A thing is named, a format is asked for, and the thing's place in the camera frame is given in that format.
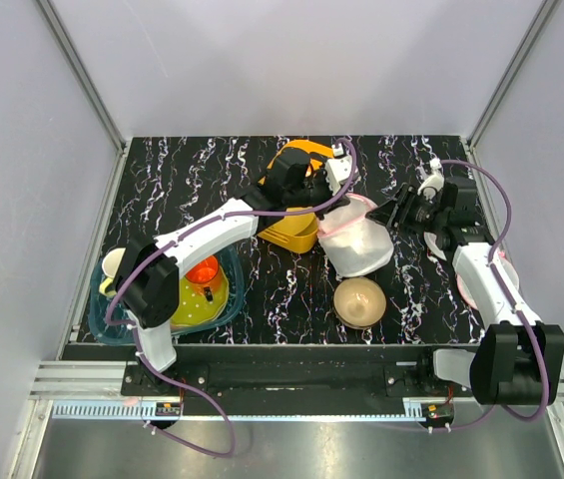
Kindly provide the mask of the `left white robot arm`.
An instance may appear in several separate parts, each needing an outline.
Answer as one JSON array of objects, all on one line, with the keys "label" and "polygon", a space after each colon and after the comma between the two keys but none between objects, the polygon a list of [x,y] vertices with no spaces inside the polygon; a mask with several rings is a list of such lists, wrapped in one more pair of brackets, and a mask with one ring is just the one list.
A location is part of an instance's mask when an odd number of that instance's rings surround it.
[{"label": "left white robot arm", "polygon": [[143,383],[152,392],[165,395],[177,385],[170,322],[180,305],[181,279],[204,259],[282,219],[338,207],[356,173],[356,150],[346,138],[335,140],[331,157],[318,168],[308,152],[284,148],[259,179],[216,211],[174,232],[128,242],[110,305],[122,303],[129,312],[125,324],[147,366]]}]

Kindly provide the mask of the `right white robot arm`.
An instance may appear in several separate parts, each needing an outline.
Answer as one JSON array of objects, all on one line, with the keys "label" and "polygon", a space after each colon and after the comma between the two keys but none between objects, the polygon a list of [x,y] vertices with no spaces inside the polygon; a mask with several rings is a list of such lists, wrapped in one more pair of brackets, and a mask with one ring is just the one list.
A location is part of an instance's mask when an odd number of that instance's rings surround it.
[{"label": "right white robot arm", "polygon": [[507,275],[499,254],[502,238],[479,221],[476,182],[447,177],[443,165],[436,162],[423,185],[401,186],[366,215],[389,230],[432,234],[486,328],[475,351],[434,350],[430,361],[415,370],[416,386],[433,396],[452,382],[469,389],[482,405],[509,412],[534,406],[543,412],[557,396],[564,331],[543,322]]}]

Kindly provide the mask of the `white mesh laundry bag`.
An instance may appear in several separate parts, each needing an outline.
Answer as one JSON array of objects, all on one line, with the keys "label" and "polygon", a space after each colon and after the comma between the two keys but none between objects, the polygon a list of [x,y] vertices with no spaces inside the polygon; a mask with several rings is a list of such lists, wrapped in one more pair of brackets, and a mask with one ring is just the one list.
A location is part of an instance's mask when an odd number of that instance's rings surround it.
[{"label": "white mesh laundry bag", "polygon": [[347,194],[342,206],[318,220],[317,240],[337,275],[364,276],[386,266],[394,251],[388,230],[366,214],[377,204]]}]

